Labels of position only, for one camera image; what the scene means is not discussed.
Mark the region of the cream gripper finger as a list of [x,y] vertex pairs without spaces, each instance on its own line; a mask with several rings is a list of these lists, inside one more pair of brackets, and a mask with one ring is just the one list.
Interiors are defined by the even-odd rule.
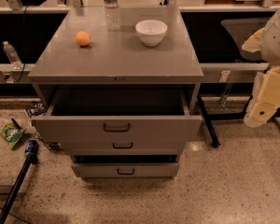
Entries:
[[261,51],[263,32],[264,29],[261,28],[252,34],[242,45],[242,50],[251,53]]

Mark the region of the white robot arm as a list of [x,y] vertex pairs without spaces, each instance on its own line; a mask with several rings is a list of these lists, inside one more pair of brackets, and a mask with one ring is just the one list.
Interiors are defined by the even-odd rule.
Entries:
[[242,50],[259,51],[269,63],[266,72],[257,72],[255,76],[252,99],[244,117],[244,124],[255,128],[265,124],[280,108],[280,8],[244,42]]

